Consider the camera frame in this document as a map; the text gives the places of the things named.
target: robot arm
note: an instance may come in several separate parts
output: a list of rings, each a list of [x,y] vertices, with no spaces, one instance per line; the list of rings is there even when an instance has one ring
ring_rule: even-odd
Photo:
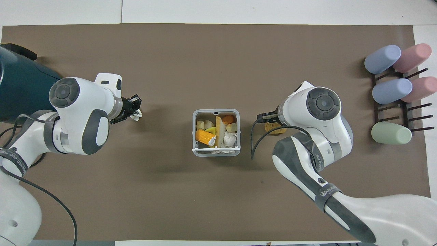
[[[351,235],[379,246],[437,243],[436,201],[415,195],[348,197],[318,174],[352,147],[352,132],[333,91],[304,82],[275,112],[262,117],[308,131],[310,137],[299,132],[277,142],[274,165]]]
[[[22,177],[46,152],[91,155],[105,144],[110,123],[138,120],[141,99],[121,97],[121,76],[98,74],[94,82],[67,77],[49,93],[57,112],[40,110],[0,149],[0,166]],[[41,224],[41,209],[18,180],[0,172],[0,246],[27,245]]]

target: gray joint cap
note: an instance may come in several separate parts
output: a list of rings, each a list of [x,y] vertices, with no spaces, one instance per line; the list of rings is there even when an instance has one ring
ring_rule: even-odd
[[[76,79],[70,77],[60,79],[50,89],[50,102],[57,108],[70,106],[79,96],[79,90]]]
[[[340,111],[340,98],[326,88],[314,88],[306,99],[308,112],[316,119],[330,120]]]

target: teal trash can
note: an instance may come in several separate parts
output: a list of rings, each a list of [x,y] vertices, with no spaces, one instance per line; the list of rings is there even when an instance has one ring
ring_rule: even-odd
[[[49,101],[49,91],[61,79],[55,71],[31,60],[32,56],[14,51],[31,53],[36,59],[36,54],[23,47],[0,46],[0,121],[7,123],[14,123],[20,114],[55,110]]]

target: brown tabletop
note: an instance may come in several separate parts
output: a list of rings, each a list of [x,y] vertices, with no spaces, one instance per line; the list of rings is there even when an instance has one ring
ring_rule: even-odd
[[[256,114],[274,110],[305,80],[340,96],[354,131],[352,152],[324,178],[352,197],[430,196],[423,133],[401,146],[370,136],[364,58],[385,45],[414,45],[411,26],[5,26],[2,41],[34,51],[65,77],[120,74],[122,95],[142,98],[140,121],[112,125],[96,154],[48,154],[26,175],[72,210],[79,240],[352,240],[275,169],[273,146],[293,130],[267,137],[250,160]],[[193,112],[216,108],[240,113],[236,157],[191,151]],[[263,132],[258,125],[255,139]],[[72,238],[62,208],[28,189],[43,213],[36,238]]]

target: yellow corn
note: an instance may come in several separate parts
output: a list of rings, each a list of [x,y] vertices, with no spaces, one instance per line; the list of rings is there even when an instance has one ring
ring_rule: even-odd
[[[215,143],[215,138],[215,134],[209,133],[205,130],[199,129],[196,131],[196,140],[203,144],[212,146]]]

